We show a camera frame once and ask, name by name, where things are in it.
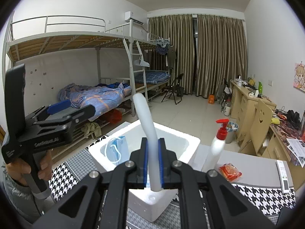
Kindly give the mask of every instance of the red pump cap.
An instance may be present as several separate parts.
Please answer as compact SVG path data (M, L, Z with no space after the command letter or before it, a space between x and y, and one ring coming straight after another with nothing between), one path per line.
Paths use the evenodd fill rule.
M218 132L217 132L217 139L219 140L225 140L226 137L227 137L227 125L229 123L229 120L228 119L220 119L220 120L217 120L216 123L222 123L222 127L218 129Z

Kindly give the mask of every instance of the person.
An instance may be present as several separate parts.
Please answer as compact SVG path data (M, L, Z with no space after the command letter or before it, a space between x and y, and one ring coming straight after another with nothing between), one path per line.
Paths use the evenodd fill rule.
M23 174L31 172L31 167L21 158L6 164L2 154L0 154L0 163L3 163L1 166L0 184L3 190L5 190L7 198L27 222L34 223L40 218L42 211L45 212L46 201L34 197L23 177ZM40 161L41 170L38 172L39 179L51 180L52 165L53 161L51 151L49 150Z

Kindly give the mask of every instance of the orange bag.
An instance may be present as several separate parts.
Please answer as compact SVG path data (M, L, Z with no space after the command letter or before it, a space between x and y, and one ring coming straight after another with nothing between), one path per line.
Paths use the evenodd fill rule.
M122 113L119 110L112 109L102 115L102 118L112 124L119 122L122 119Z
M239 172L238 169L231 163L224 164L223 166L219 167L219 171L222 176L230 182L236 180L242 175L242 173Z
M209 95L208 103L209 104L214 104L214 100L215 100L214 95Z

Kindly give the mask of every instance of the white foam box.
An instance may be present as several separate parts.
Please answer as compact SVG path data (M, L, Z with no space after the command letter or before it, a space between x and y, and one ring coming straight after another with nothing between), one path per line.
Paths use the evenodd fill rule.
M165 139L166 148L174 151L178 160L192 165L200 139L157 123L154 125L158 138ZM106 144L113 137L119 136L126 137L130 153L140 149L142 137L146 137L140 121L137 120L89 147L89 152L99 172L112 171L116 167L101 152L104 152ZM163 213L176 194L176 189L160 192L153 192L150 188L130 189L128 206L144 219L153 222Z

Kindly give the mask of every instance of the black and white mat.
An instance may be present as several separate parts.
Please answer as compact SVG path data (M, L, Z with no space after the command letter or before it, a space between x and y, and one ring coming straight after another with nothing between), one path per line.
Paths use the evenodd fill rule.
M56 201L60 200L92 170L96 170L96 167L86 149L55 168L53 177L49 181L54 199ZM232 185L273 223L276 223L280 209L283 206L293 208L295 205L293 187L290 188L288 194L283 194L280 188L247 186L243 183L233 183ZM180 209L178 196L176 195L166 210L153 223L128 209L127 226L132 229L179 229Z

